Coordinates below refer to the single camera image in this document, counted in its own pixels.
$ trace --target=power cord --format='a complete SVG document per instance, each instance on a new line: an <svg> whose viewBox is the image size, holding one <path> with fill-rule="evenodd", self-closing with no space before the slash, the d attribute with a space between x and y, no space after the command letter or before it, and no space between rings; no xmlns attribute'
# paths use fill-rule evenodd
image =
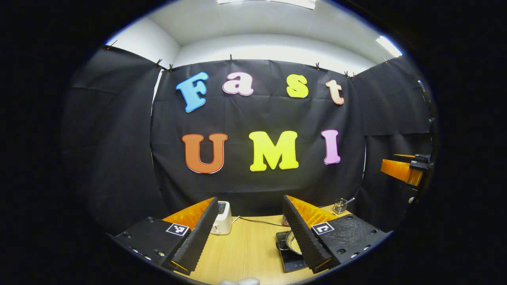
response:
<svg viewBox="0 0 507 285"><path fill-rule="evenodd" d="M245 218L240 217L240 216L238 216L238 218L240 218L240 219L242 219L242 220L245 220L245 221L249 221L249 222L256 222L256 223L270 224L270 225L273 225L273 226L280 226L280 227L289 227L289 226L284 226L284 225L278 225L278 224L268 223L268 222L264 222L264 221L249 220L249 219L245 219Z"/></svg>

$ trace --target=wooden tabletop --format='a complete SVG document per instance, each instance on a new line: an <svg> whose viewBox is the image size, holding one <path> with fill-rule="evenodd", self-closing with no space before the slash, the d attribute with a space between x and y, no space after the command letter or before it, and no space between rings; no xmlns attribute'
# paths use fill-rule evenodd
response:
<svg viewBox="0 0 507 285"><path fill-rule="evenodd" d="M332 205L322 209L334 213ZM345 211L337 217L347 214L350 212ZM282 223L282 215L244 218L278 225ZM248 277L259 279L261 285L285 285L328 271L326 269L313 274L308 267L289 273L283 271L280 251L275 245L275 235L288 230L289 227L238 219L232 224L229 234L210 234L196 270L190 276L181 275L212 285L223 280L238 282Z"/></svg>

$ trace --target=ceiling light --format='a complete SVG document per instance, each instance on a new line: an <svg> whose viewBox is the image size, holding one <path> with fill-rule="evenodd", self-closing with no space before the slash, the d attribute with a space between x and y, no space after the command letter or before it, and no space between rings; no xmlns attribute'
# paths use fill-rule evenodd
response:
<svg viewBox="0 0 507 285"><path fill-rule="evenodd" d="M244 1L265 1L265 2L280 2L304 7L308 9L315 9L316 0L216 0L218 4L232 3L232 2L244 2Z"/></svg>
<svg viewBox="0 0 507 285"><path fill-rule="evenodd" d="M378 38L376 40L376 42L378 42L382 47L384 47L384 49L386 49L388 52L390 52L394 57L399 57L402 54L401 51L399 51L393 44L390 40L388 40L386 37L384 37L383 35L380 36L380 38Z"/></svg>

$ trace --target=white toaster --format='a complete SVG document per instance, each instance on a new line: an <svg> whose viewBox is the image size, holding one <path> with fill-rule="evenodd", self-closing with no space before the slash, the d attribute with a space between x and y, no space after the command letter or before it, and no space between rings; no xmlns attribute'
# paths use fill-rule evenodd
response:
<svg viewBox="0 0 507 285"><path fill-rule="evenodd" d="M211 228L212 234L228 234L231 232L232 216L229 202L219 201L219 214Z"/></svg>

